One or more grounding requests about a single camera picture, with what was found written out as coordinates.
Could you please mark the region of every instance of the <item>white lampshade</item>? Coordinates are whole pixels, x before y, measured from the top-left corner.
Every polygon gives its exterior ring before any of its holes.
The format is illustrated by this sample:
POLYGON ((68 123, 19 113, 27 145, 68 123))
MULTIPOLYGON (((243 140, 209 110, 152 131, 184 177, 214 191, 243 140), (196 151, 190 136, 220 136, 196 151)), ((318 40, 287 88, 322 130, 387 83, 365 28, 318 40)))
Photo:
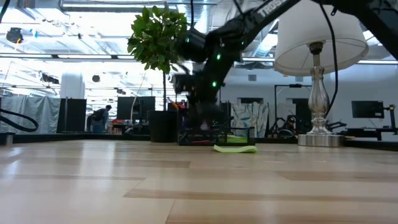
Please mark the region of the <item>white lampshade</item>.
MULTIPOLYGON (((338 69, 348 68, 369 51, 359 21, 340 11, 331 16, 333 7, 324 8, 335 32, 338 69)), ((279 18, 275 70, 284 75, 310 76, 313 57, 308 44, 319 41, 325 42, 320 54, 321 66, 325 73, 333 72, 333 48, 325 16, 319 4, 302 0, 279 18)))

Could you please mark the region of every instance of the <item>black stand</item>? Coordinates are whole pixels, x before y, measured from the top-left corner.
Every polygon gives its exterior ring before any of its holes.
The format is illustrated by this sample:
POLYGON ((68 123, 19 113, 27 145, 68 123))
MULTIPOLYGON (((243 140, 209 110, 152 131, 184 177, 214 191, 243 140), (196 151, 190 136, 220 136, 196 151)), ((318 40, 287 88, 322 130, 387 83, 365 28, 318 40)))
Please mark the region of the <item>black stand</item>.
POLYGON ((390 111, 390 119, 391 119, 391 129, 394 135, 398 134, 398 129, 396 127, 396 116, 395 116, 395 105, 390 105, 389 107, 385 108, 385 110, 390 111))
POLYGON ((138 133, 134 132, 134 120, 131 121, 131 127, 128 128, 125 132, 122 131, 122 134, 140 134, 142 132, 142 127, 143 127, 143 105, 144 105, 144 100, 139 100, 138 103, 136 103, 135 105, 132 106, 132 113, 133 113, 133 117, 137 117, 138 116, 138 133))
POLYGON ((284 123, 286 122, 286 120, 284 118, 278 118, 277 115, 277 88, 280 86, 284 86, 284 87, 289 87, 289 88, 301 88, 301 87, 312 87, 311 85, 301 85, 301 84, 290 84, 290 85, 274 85, 274 107, 275 107, 275 121, 274 124, 271 127, 271 133, 272 134, 276 134, 277 130, 278 130, 278 124, 277 122, 279 120, 282 120, 284 123))

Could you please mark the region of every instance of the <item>gray curtain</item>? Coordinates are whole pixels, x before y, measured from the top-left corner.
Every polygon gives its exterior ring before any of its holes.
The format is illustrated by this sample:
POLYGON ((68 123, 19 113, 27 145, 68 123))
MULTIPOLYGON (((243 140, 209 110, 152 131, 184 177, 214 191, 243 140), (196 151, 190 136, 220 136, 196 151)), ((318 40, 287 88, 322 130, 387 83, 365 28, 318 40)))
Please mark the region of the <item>gray curtain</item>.
MULTIPOLYGON (((33 118, 39 124, 39 128, 33 133, 26 133, 17 130, 6 123, 0 123, 0 132, 13 132, 17 134, 55 134, 58 126, 58 116, 60 111, 61 99, 51 97, 28 97, 12 96, 1 99, 1 108, 4 110, 20 113, 33 118)), ((24 119, 14 115, 2 113, 11 121, 27 128, 34 128, 34 125, 24 119)))

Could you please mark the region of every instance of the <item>black cable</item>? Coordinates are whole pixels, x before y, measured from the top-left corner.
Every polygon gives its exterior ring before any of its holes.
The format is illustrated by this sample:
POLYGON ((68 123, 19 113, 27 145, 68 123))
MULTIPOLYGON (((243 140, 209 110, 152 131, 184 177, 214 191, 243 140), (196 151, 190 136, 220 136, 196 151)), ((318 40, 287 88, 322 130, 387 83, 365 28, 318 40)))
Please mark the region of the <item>black cable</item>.
POLYGON ((238 4, 238 0, 234 0, 234 3, 235 3, 235 6, 238 8, 239 13, 240 13, 241 15, 243 15, 241 6, 238 4))
POLYGON ((331 34, 331 44, 333 46, 333 61, 335 64, 335 77, 336 77, 336 81, 335 81, 335 92, 333 93, 333 97, 331 98, 330 101, 330 105, 329 105, 329 109, 328 111, 325 113, 325 118, 328 116, 331 107, 333 106, 335 99, 336 99, 336 95, 337 95, 337 91, 338 91, 338 68, 337 68, 337 53, 336 53, 336 38, 335 38, 335 31, 333 30, 333 27, 331 25, 330 19, 328 17, 328 14, 325 11, 325 8, 323 7, 323 4, 320 3, 319 6, 321 7, 322 13, 325 16, 325 19, 328 23, 328 27, 330 29, 330 34, 331 34))
POLYGON ((20 131, 25 131, 25 132, 30 132, 31 133, 31 132, 35 132, 39 128, 39 124, 34 119, 32 119, 32 118, 30 118, 30 117, 28 117, 26 115, 15 113, 15 112, 11 112, 11 111, 4 110, 4 109, 0 109, 0 112, 11 114, 11 115, 15 115, 15 116, 18 116, 18 117, 21 117, 21 118, 25 118, 28 121, 32 122, 33 125, 35 126, 34 128, 26 128, 26 127, 23 127, 23 126, 15 123, 13 121, 11 121, 10 119, 8 119, 8 118, 6 118, 4 116, 0 116, 0 121, 10 125, 13 128, 16 128, 16 129, 18 129, 20 131))
POLYGON ((1 21, 2 21, 2 17, 5 15, 5 13, 7 11, 8 5, 10 5, 10 1, 11 0, 6 0, 4 2, 4 5, 2 6, 2 9, 1 9, 1 12, 0 12, 0 24, 1 24, 1 21))
POLYGON ((191 29, 193 29, 193 0, 191 0, 191 29))

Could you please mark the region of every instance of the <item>tree trunk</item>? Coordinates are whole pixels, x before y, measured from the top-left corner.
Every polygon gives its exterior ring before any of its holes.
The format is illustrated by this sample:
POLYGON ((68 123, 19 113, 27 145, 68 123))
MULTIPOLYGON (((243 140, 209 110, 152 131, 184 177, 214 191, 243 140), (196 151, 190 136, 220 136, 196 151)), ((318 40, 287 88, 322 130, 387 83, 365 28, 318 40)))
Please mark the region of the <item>tree trunk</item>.
POLYGON ((163 72, 163 110, 166 111, 166 73, 163 72))

